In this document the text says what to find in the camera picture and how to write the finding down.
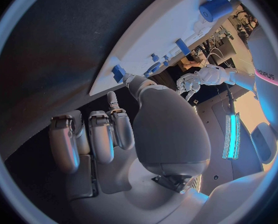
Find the glowing blue light bar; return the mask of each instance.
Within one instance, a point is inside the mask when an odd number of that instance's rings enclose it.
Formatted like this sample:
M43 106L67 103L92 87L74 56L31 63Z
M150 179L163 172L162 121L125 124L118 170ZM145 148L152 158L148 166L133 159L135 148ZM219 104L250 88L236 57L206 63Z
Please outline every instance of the glowing blue light bar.
M226 115L225 144L222 158L237 159L240 147L240 116Z

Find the blue light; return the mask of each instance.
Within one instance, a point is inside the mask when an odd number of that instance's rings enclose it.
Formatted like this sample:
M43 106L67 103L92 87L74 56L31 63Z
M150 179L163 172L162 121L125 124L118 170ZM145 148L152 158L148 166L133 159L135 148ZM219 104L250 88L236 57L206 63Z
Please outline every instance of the blue light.
M228 158L234 158L235 152L235 141L236 141L236 117L234 114L230 116L230 125L231 125L231 132L230 132L230 145L229 145L229 153Z

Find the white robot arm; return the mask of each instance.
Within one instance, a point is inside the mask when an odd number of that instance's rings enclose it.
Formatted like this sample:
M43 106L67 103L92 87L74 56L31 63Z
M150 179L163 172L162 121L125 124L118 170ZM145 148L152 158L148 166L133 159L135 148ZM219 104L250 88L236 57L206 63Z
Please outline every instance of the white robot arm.
M255 76L239 73L234 68L222 68L215 65L207 65L194 74L185 74L177 80L178 93L188 92L186 100L188 101L192 95L199 91L200 85L220 85L223 82L234 85L237 84L249 91L254 90Z

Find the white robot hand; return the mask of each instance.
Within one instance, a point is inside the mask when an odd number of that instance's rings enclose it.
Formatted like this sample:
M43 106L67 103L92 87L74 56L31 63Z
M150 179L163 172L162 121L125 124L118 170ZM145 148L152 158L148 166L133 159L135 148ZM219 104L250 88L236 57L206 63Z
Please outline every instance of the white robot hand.
M207 65L194 74L185 74L177 80L178 94L188 92L186 100L188 101L192 95L199 91L200 85L220 85L223 82L235 84L233 75L236 70L233 68L224 69L220 66Z

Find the pink stripe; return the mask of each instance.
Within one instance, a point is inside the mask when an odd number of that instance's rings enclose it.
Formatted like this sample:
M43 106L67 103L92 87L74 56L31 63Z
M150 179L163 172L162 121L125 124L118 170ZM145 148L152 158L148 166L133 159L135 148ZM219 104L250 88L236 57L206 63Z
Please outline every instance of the pink stripe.
M256 74L259 78L261 78L262 80L265 80L265 81L267 81L267 82L269 82L269 83L272 83L273 85L278 86L278 82L277 82L277 81L270 80L270 79L266 78L265 76L261 75L257 70L255 70L255 74Z

